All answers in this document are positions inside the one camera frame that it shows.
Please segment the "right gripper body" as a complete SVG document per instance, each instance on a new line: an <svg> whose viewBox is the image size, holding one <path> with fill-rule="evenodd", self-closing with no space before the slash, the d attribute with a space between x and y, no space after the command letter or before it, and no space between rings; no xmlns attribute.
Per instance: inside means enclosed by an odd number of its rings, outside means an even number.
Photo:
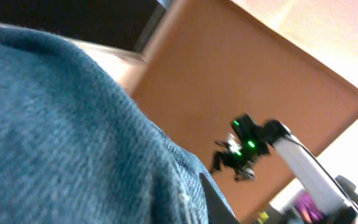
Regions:
<svg viewBox="0 0 358 224"><path fill-rule="evenodd" d="M256 156L244 155L229 151L215 151L213 154L213 161L209 173L213 175L215 172L221 171L221 166L231 168L234 171L234 180L254 180L256 178L253 170Z"/></svg>

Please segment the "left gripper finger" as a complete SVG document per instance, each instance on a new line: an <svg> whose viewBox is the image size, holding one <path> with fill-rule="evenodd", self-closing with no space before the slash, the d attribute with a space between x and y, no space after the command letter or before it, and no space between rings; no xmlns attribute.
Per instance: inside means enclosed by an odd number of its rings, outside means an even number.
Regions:
<svg viewBox="0 0 358 224"><path fill-rule="evenodd" d="M212 224L240 224L236 217L225 206L204 174L200 174L208 209L208 218Z"/></svg>

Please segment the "dark blue jeans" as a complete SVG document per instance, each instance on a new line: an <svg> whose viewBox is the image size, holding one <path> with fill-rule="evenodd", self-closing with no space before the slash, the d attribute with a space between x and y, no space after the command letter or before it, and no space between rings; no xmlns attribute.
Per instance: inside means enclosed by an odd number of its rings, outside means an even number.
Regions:
<svg viewBox="0 0 358 224"><path fill-rule="evenodd" d="M0 27L0 223L211 223L205 166L87 54Z"/></svg>

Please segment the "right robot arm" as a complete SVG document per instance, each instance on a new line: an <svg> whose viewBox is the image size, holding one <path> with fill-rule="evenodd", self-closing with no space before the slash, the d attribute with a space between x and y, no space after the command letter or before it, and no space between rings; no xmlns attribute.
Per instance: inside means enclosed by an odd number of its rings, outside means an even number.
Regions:
<svg viewBox="0 0 358 224"><path fill-rule="evenodd" d="M236 182L254 180L254 165L273 148L328 222L335 222L346 210L351 221L358 217L358 194L352 182L334 178L283 123L269 119L260 126L248 114L242 114L230 125L233 132L215 142L223 150L214 152L210 174L227 167L234 171Z"/></svg>

